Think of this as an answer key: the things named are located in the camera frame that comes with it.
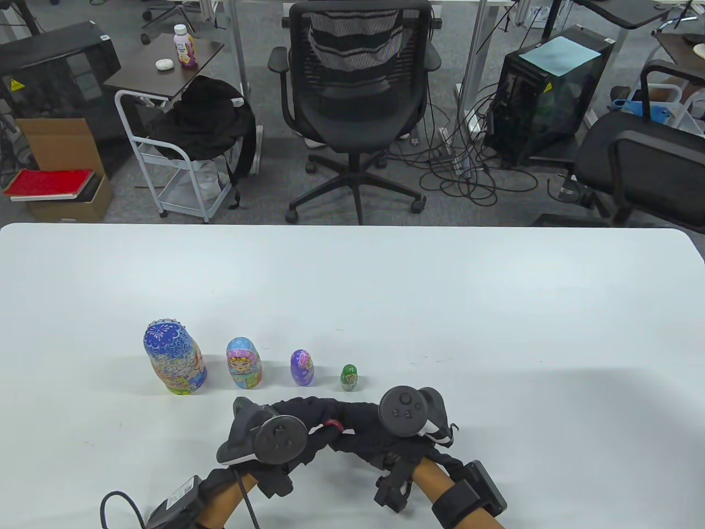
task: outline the black bag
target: black bag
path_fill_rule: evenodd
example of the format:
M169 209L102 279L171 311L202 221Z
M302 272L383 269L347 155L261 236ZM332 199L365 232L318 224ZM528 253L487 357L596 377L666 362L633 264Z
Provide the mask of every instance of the black bag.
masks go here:
M225 81L199 75L171 110L149 123L149 136L178 145L191 160L215 159L242 138L243 148L235 171L227 166L235 186L241 176L250 172L257 151L255 115L247 101L241 107L233 105L232 100L238 97L243 95ZM180 158L167 147L157 150L169 159Z

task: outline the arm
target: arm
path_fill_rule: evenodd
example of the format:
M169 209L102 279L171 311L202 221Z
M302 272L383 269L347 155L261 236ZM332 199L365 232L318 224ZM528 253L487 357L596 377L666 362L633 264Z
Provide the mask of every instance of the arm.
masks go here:
M414 483L432 503L455 484L438 465L429 459L424 459L416 467L412 477ZM243 485L249 492L255 488L257 480L248 474L243 477ZM237 483L231 485L206 507L199 516L198 523L206 529L221 529L242 500L243 493L240 491L240 486ZM503 526L487 511L478 509L460 522L456 529L503 529Z
M441 470L441 467L425 458L414 470L412 479L431 500L431 503L434 503L446 490L455 485L448 474ZM503 529L503 526L484 509L477 509L466 516L456 529Z
M255 488L257 480L250 474L243 476L243 485L248 492ZM230 487L213 498L210 505L201 513L196 520L206 529L221 529L225 526L235 507L243 500L243 492L240 485L233 483Z

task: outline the light blue paper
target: light blue paper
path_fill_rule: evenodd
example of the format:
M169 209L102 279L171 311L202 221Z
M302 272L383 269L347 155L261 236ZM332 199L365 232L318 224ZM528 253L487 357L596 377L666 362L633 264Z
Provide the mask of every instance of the light blue paper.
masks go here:
M538 66L541 70L561 77L585 64L600 54L565 37L556 37L543 46L521 54L521 58Z

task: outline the cardboard box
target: cardboard box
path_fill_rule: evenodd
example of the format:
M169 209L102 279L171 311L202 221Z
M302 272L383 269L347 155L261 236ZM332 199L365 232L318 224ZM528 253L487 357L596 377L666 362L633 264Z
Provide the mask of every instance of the cardboard box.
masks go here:
M32 154L43 171L93 169L95 183L86 185L90 194L81 192L73 200L27 202L34 218L42 222L100 222L105 217L113 192L105 175L93 134L81 119L18 119L17 126L27 138Z

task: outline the purple matryoshka doll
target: purple matryoshka doll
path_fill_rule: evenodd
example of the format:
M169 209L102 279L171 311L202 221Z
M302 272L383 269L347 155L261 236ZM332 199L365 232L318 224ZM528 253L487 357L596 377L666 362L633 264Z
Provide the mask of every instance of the purple matryoshka doll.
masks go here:
M251 389L262 381L262 361L251 340L241 336L230 340L226 356L230 374L239 387Z
M313 381L313 359L308 351L298 349L291 355L291 376L300 386L308 386Z
M157 377L177 395L188 395L206 379L201 350L186 328L176 320L149 324L143 339L145 351Z

